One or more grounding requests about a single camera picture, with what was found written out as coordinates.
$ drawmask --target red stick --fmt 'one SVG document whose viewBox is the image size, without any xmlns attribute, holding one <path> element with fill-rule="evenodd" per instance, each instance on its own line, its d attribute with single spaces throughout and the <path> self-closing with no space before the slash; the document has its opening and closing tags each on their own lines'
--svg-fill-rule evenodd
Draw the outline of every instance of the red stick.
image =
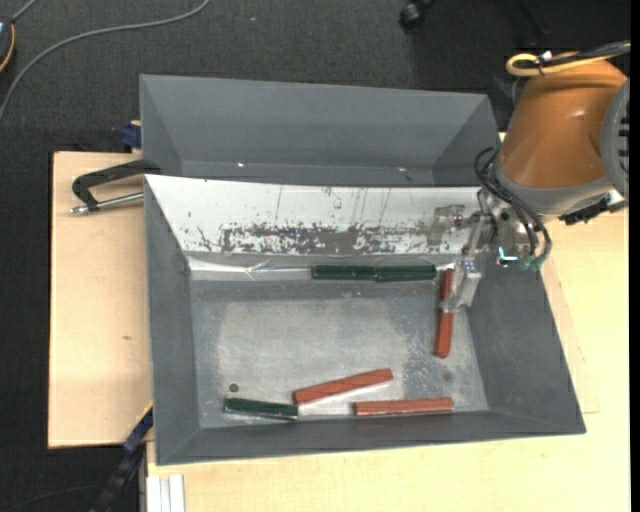
<svg viewBox="0 0 640 512">
<path fill-rule="evenodd" d="M 445 271 L 440 285 L 440 300 L 445 300 L 451 293 L 454 270 Z M 436 327 L 436 341 L 433 347 L 433 355 L 445 358 L 451 350 L 451 334 L 453 332 L 453 313 L 445 313 L 438 309 L 438 325 Z"/>
<path fill-rule="evenodd" d="M 318 384 L 308 388 L 298 389 L 293 392 L 293 403 L 296 405 L 314 402 L 330 396 L 348 393 L 355 389 L 366 388 L 382 384 L 393 380 L 391 369 L 374 370 L 372 372 L 361 373 L 347 377 L 345 379 L 334 380 L 324 384 Z"/>
<path fill-rule="evenodd" d="M 451 410 L 453 410 L 453 400 L 449 397 L 373 400 L 353 403 L 353 412 L 356 416 L 426 414 L 432 412 L 449 412 Z"/>
</svg>

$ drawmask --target black carpet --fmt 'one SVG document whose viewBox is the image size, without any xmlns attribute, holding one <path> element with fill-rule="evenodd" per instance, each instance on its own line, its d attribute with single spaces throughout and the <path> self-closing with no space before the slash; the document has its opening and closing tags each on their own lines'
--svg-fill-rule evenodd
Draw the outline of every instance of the black carpet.
<svg viewBox="0 0 640 512">
<path fill-rule="evenodd" d="M 0 14 L 24 1 L 0 0 Z M 550 48 L 630 38 L 630 0 L 524 1 L 545 18 Z M 197 4 L 40 0 L 19 20 L 0 99 L 59 40 Z M 66 47 L 23 81 L 0 125 L 0 512 L 86 510 L 120 457 L 117 448 L 46 450 L 50 153 L 123 151 L 118 131 L 139 118 L 140 73 L 485 92 L 506 128 L 513 81 L 504 63 L 531 31 L 517 2 L 442 0 L 410 34 L 397 24 L 403 5 L 214 0 L 184 23 Z M 629 58 L 616 64 L 630 73 Z M 135 510 L 136 492 L 131 485 L 115 510 Z"/>
</svg>

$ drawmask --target wire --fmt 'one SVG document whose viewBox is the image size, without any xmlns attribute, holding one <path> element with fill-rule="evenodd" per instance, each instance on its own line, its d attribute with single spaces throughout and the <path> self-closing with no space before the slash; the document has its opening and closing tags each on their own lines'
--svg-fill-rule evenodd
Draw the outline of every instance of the wire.
<svg viewBox="0 0 640 512">
<path fill-rule="evenodd" d="M 11 55 L 13 55 L 13 50 L 16 46 L 16 28 L 13 26 L 13 24 L 9 27 L 9 29 L 11 31 L 11 36 L 10 36 L 10 43 L 9 43 L 9 51 L 7 52 L 7 57 L 0 62 L 0 72 L 4 70 L 4 68 L 7 67 L 7 64 L 9 64 L 9 60 L 11 60 Z"/>
<path fill-rule="evenodd" d="M 150 22 L 146 22 L 146 23 L 136 23 L 134 25 L 121 25 L 118 27 L 109 27 L 109 28 L 101 28 L 98 30 L 92 30 L 90 32 L 85 32 L 84 34 L 79 34 L 77 36 L 73 36 L 70 37 L 68 39 L 65 39 L 64 41 L 60 41 L 59 43 L 54 44 L 53 46 L 50 46 L 49 48 L 47 48 L 46 50 L 44 50 L 42 53 L 38 54 L 36 57 L 33 58 L 33 60 L 31 60 L 31 62 L 29 62 L 23 69 L 22 71 L 20 71 L 20 73 L 18 73 L 18 75 L 16 76 L 15 80 L 11 83 L 11 86 L 9 87 L 9 90 L 7 91 L 7 94 L 4 98 L 4 101 L 2 102 L 2 104 L 0 104 L 0 124 L 2 123 L 2 119 L 4 117 L 4 113 L 7 109 L 7 105 L 9 104 L 9 100 L 11 99 L 11 96 L 13 95 L 13 93 L 15 92 L 15 90 L 17 89 L 18 85 L 20 84 L 20 82 L 22 81 L 22 79 L 25 77 L 25 75 L 31 71 L 31 69 L 38 64 L 38 62 L 40 62 L 42 59 L 44 59 L 46 56 L 52 54 L 53 52 L 55 52 L 56 50 L 59 50 L 60 48 L 70 45 L 72 43 L 76 43 L 78 41 L 82 41 L 84 39 L 88 39 L 90 37 L 95 37 L 95 36 L 101 36 L 104 34 L 113 34 L 114 32 L 125 32 L 125 31 L 130 31 L 130 30 L 141 30 L 141 29 L 145 29 L 145 28 L 154 28 L 154 27 L 162 27 L 165 25 L 170 25 L 172 23 L 177 23 L 179 21 L 183 21 L 186 20 L 187 18 L 191 18 L 192 16 L 195 16 L 196 14 L 198 14 L 200 11 L 202 11 L 205 7 L 207 7 L 207 5 L 209 5 L 209 3 L 211 2 L 211 0 L 204 0 L 198 7 L 196 7 L 195 9 L 193 9 L 192 11 L 189 11 L 185 14 L 180 14 L 179 16 L 174 16 L 173 18 L 167 18 L 164 20 L 158 20 L 158 21 L 150 21 Z"/>
<path fill-rule="evenodd" d="M 519 53 L 506 64 L 507 71 L 518 77 L 532 77 L 559 73 L 568 69 L 611 59 L 631 51 L 631 41 L 620 41 L 588 51 L 564 52 L 555 56 Z"/>
<path fill-rule="evenodd" d="M 28 2 L 22 9 L 20 9 L 13 15 L 13 21 L 18 21 L 18 18 L 20 18 L 25 12 L 31 9 L 31 7 L 33 7 L 33 4 L 35 4 L 37 1 L 38 0 L 31 0 L 30 2 Z"/>
<path fill-rule="evenodd" d="M 544 247 L 542 249 L 542 254 L 540 256 L 537 256 L 538 260 L 541 263 L 549 256 L 549 253 L 551 252 L 551 249 L 553 247 L 551 235 L 549 235 L 546 226 L 535 211 L 529 208 L 529 206 L 527 206 L 513 192 L 504 188 L 504 186 L 502 186 L 502 184 L 500 184 L 494 176 L 491 176 L 490 169 L 493 165 L 495 156 L 498 154 L 499 149 L 495 149 L 491 157 L 482 166 L 482 168 L 480 168 L 479 164 L 482 157 L 493 149 L 493 147 L 488 147 L 482 150 L 478 154 L 478 156 L 476 156 L 474 162 L 476 175 L 478 176 L 480 182 L 485 186 L 487 190 L 489 190 L 491 194 L 511 205 L 512 210 L 517 215 L 527 233 L 527 237 L 529 238 L 529 254 L 533 257 L 536 257 L 536 248 L 538 246 L 537 236 L 533 231 L 542 232 L 544 237 Z"/>
</svg>

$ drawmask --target wooden board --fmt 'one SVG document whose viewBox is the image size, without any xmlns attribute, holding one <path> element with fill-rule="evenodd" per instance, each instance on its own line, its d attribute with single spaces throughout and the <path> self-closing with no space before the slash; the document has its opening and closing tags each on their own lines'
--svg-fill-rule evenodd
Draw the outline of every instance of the wooden board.
<svg viewBox="0 0 640 512">
<path fill-rule="evenodd" d="M 142 202 L 92 216 L 73 180 L 139 155 L 57 153 L 51 235 L 49 446 L 122 442 L 151 400 Z M 141 179 L 97 189 L 106 199 Z"/>
</svg>

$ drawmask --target green block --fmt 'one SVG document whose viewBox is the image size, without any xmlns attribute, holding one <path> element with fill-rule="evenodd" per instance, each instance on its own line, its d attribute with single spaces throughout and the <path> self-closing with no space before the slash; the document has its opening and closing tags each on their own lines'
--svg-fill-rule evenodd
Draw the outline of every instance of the green block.
<svg viewBox="0 0 640 512">
<path fill-rule="evenodd" d="M 397 281 L 427 281 L 437 275 L 435 265 L 414 265 L 408 267 L 376 267 L 376 281 L 391 283 Z"/>
<path fill-rule="evenodd" d="M 275 418 L 280 420 L 298 419 L 297 405 L 246 400 L 244 398 L 225 398 L 224 412 L 247 414 L 250 416 L 264 416 L 266 418 Z"/>
<path fill-rule="evenodd" d="M 373 281 L 376 269 L 365 265 L 315 265 L 311 267 L 311 277 L 335 281 Z"/>
</svg>

